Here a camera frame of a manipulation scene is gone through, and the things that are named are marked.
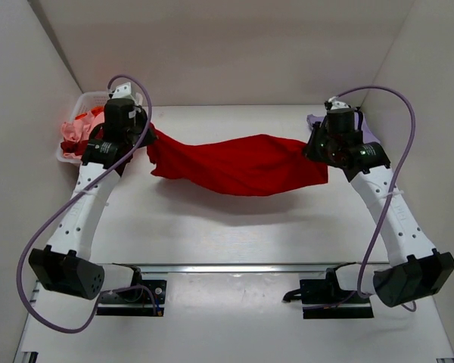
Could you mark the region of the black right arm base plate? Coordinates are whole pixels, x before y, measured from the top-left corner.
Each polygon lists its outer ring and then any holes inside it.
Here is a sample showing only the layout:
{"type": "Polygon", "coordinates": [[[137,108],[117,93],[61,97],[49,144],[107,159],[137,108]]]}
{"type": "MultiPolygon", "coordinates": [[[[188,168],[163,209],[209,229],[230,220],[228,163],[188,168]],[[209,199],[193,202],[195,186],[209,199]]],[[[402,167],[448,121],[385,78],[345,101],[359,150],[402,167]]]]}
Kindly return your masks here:
{"type": "Polygon", "coordinates": [[[300,287],[288,291],[283,303],[301,301],[303,319],[370,319],[374,312],[369,299],[356,291],[341,290],[337,283],[327,279],[303,279],[300,287]]]}

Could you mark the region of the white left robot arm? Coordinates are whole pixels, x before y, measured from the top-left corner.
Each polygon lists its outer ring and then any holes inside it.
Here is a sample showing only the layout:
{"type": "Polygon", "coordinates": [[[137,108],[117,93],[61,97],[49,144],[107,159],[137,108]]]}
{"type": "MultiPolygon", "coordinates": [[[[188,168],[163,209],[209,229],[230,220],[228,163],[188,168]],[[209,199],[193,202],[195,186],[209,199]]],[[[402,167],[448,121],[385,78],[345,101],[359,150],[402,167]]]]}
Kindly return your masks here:
{"type": "Polygon", "coordinates": [[[92,240],[112,190],[136,148],[151,137],[146,111],[132,99],[111,98],[104,122],[90,134],[71,197],[43,249],[32,249],[28,263],[49,291],[92,300],[104,286],[105,270],[90,262],[92,240]]]}

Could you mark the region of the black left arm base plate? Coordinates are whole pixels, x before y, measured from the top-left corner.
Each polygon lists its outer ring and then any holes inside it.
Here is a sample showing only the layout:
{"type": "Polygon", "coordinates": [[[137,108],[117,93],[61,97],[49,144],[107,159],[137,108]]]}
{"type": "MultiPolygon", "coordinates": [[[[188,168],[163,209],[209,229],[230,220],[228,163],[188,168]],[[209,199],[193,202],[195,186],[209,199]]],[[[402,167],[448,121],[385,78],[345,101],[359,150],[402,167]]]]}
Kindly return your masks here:
{"type": "Polygon", "coordinates": [[[166,303],[167,280],[143,279],[141,285],[152,292],[137,289],[102,296],[97,316],[163,317],[166,303]]]}

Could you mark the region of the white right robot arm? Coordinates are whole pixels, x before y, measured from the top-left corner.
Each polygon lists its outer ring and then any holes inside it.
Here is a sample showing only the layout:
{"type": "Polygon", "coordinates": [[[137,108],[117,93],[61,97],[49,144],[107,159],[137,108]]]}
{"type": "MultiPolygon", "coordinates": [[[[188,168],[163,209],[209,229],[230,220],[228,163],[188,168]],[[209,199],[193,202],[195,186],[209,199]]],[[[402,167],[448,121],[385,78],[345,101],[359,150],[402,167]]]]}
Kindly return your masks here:
{"type": "Polygon", "coordinates": [[[438,293],[454,271],[454,258],[440,253],[416,222],[383,147],[364,136],[362,113],[338,108],[324,117],[309,115],[307,122],[311,136],[304,155],[344,172],[375,221],[374,236],[382,238],[390,264],[378,270],[364,259],[328,270],[327,299],[341,303],[357,293],[394,307],[438,293]]]}

